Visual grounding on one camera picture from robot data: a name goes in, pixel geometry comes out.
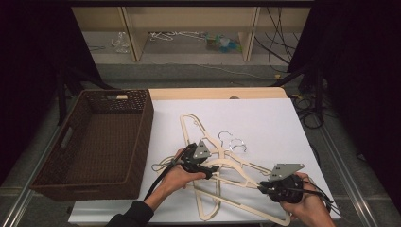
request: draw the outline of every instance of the wicker basket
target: wicker basket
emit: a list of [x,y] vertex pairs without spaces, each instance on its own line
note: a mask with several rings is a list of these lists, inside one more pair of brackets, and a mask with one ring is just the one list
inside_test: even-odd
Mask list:
[[30,188],[55,201],[137,199],[152,120],[148,90],[83,91]]

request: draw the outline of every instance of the human hand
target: human hand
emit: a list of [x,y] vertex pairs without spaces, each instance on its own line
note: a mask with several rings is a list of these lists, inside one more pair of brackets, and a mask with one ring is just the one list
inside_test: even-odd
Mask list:
[[[301,172],[295,174],[303,180],[305,190],[316,191],[307,174]],[[310,227],[335,226],[322,199],[315,194],[304,193],[300,202],[294,204],[281,201],[280,205],[284,210],[291,213],[291,220],[299,218],[301,222]]]
[[[183,150],[177,151],[176,157],[181,154]],[[204,179],[206,174],[202,172],[188,173],[183,170],[180,165],[172,167],[163,178],[160,185],[153,191],[153,193],[145,199],[145,203],[155,211],[159,205],[173,192],[180,188],[185,188],[186,184],[195,180]]]
[[[182,151],[182,149],[179,149],[175,157],[179,156]],[[170,192],[171,194],[180,188],[185,188],[186,184],[189,182],[204,178],[206,178],[205,173],[189,173],[185,171],[180,165],[176,165],[171,168],[167,175],[163,178],[160,186],[164,187],[166,191]]]

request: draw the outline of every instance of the white table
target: white table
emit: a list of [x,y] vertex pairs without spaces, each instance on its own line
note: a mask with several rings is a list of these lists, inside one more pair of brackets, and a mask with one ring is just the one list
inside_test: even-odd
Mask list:
[[[232,89],[217,90],[231,93]],[[167,156],[174,155],[178,148],[185,146],[180,124],[181,114],[195,114],[210,133],[218,139],[218,133],[229,131],[234,137],[242,139],[247,151],[237,154],[256,165],[273,168],[279,163],[305,164],[307,172],[315,183],[332,198],[322,172],[305,137],[301,123],[288,98],[258,99],[187,99],[155,100],[158,91],[152,93],[154,120],[148,151],[148,159],[141,193],[142,200],[157,175],[151,170],[152,164],[159,163]],[[243,91],[251,94],[252,89]],[[198,142],[197,136],[191,138]],[[266,180],[259,174],[251,173],[258,181]],[[284,211],[258,190],[222,186],[222,196],[231,200],[265,210],[271,215],[283,216]],[[125,213],[132,201],[77,201],[69,222],[78,225],[104,225],[112,216]],[[332,213],[332,218],[339,218]],[[156,210],[150,223],[153,224],[196,224],[200,223],[194,192],[181,189],[171,195]],[[208,223],[260,223],[268,222],[259,216],[223,203],[218,214]]]

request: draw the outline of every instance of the black sleeve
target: black sleeve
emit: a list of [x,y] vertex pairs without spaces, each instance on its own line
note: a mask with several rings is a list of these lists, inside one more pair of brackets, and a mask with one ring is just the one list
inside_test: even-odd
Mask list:
[[124,215],[114,216],[106,227],[142,227],[153,217],[153,210],[142,201],[134,201]]

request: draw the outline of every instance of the metal bracket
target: metal bracket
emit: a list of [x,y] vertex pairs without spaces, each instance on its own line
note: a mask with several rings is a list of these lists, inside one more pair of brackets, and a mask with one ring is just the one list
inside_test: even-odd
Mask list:
[[269,182],[283,180],[304,167],[304,164],[277,164],[269,176]]

